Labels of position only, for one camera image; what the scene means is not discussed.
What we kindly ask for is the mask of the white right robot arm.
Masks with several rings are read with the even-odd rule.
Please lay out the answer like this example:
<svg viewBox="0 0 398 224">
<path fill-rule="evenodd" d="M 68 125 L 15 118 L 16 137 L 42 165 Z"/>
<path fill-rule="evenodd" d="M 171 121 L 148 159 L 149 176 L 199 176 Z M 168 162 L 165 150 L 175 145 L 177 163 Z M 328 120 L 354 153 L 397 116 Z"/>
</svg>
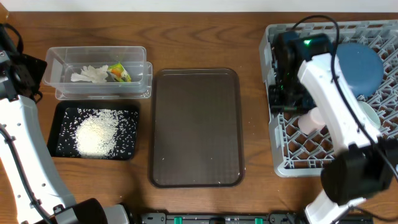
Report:
<svg viewBox="0 0 398 224">
<path fill-rule="evenodd" d="M 307 223 L 336 223 L 350 210 L 389 188 L 397 178 L 397 140 L 384 139 L 368 122 L 348 87 L 337 45 L 326 34 L 275 36 L 276 83 L 270 111 L 306 112 L 310 96 L 330 134 L 335 158 L 321 172 L 322 191 L 305 208 Z"/>
</svg>

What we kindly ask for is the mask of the dark blue plate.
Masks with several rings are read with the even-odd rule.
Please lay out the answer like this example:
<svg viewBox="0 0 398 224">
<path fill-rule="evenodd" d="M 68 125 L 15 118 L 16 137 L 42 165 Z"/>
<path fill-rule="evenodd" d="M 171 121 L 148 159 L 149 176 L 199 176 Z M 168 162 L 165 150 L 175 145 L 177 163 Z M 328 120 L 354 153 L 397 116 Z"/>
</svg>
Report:
<svg viewBox="0 0 398 224">
<path fill-rule="evenodd" d="M 369 97 L 378 90 L 384 70 L 382 60 L 373 49 L 359 43 L 343 43 L 338 46 L 336 56 L 355 97 Z"/>
</svg>

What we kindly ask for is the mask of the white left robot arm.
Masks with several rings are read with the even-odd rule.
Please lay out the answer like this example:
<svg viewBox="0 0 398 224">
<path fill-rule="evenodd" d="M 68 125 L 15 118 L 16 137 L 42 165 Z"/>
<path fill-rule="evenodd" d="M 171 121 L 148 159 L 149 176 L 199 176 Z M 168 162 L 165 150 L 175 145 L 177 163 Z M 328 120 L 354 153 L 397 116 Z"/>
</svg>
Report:
<svg viewBox="0 0 398 224">
<path fill-rule="evenodd" d="M 60 178 L 40 129 L 37 103 L 47 63 L 23 53 L 1 24 L 1 162 L 14 194 L 19 223 L 133 223 L 123 204 L 76 202 Z"/>
</svg>

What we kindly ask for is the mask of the yellow green snack wrapper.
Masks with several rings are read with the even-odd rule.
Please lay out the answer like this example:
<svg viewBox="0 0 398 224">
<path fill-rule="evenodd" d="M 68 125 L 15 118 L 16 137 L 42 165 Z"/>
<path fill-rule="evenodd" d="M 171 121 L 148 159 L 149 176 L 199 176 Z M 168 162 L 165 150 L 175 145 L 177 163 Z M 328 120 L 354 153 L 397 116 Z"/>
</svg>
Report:
<svg viewBox="0 0 398 224">
<path fill-rule="evenodd" d="M 121 63 L 110 65 L 107 72 L 116 82 L 131 82 L 131 77 Z"/>
</svg>

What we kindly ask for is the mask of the pink cup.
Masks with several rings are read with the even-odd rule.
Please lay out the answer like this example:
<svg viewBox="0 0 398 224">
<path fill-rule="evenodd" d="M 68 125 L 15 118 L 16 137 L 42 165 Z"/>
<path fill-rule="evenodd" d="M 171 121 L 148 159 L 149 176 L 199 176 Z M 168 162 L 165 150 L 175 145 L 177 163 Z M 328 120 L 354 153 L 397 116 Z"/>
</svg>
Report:
<svg viewBox="0 0 398 224">
<path fill-rule="evenodd" d="M 306 135 L 322 130 L 325 126 L 326 124 L 318 107 L 311 109 L 298 119 L 298 127 Z"/>
</svg>

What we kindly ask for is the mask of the white tissue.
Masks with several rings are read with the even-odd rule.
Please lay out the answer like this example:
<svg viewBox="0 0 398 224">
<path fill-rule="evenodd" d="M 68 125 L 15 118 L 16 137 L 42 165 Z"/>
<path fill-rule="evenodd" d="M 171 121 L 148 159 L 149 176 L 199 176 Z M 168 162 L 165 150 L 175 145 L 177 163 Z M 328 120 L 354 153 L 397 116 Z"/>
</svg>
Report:
<svg viewBox="0 0 398 224">
<path fill-rule="evenodd" d="M 71 75 L 72 82 L 92 82 L 92 83 L 106 83 L 108 78 L 108 66 L 103 65 L 100 68 L 95 68 L 91 65 L 84 66 L 80 73 L 73 73 Z"/>
</svg>

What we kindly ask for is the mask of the mint green bowl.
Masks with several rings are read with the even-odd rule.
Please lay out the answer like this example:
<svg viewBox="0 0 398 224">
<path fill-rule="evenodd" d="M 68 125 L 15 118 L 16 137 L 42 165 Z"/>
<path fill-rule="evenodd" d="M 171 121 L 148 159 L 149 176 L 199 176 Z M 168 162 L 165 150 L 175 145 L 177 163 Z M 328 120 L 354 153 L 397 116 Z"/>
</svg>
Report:
<svg viewBox="0 0 398 224">
<path fill-rule="evenodd" d="M 363 113 L 366 115 L 366 117 L 368 118 L 368 121 L 376 128 L 376 129 L 380 129 L 381 127 L 381 122 L 379 119 L 379 116 L 377 115 L 377 113 L 374 111 L 374 109 L 367 104 L 364 101 L 358 101 L 358 105 L 361 107 Z"/>
</svg>

